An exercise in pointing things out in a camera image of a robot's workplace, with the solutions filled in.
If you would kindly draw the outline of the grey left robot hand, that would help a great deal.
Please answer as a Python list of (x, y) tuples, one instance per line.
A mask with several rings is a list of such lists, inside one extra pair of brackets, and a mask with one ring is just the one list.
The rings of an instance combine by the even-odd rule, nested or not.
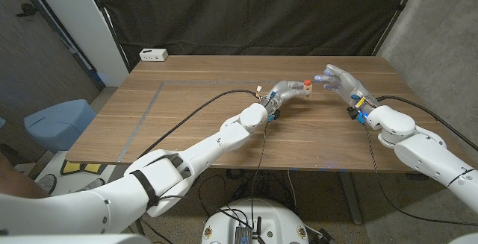
[(278, 110), (284, 101), (295, 96), (309, 97), (312, 88), (301, 81), (280, 81), (266, 96), (261, 98), (260, 104), (264, 106), (268, 115)]

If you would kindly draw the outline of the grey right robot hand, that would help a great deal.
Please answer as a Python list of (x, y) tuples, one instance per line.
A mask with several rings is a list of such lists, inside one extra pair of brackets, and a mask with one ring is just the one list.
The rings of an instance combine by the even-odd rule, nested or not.
[[(322, 75), (315, 75), (314, 80), (324, 83), (324, 88), (336, 92), (350, 107), (355, 107), (362, 97), (377, 106), (376, 100), (363, 84), (347, 71), (332, 64), (327, 64)], [(369, 114), (375, 106), (363, 102), (360, 111)]]

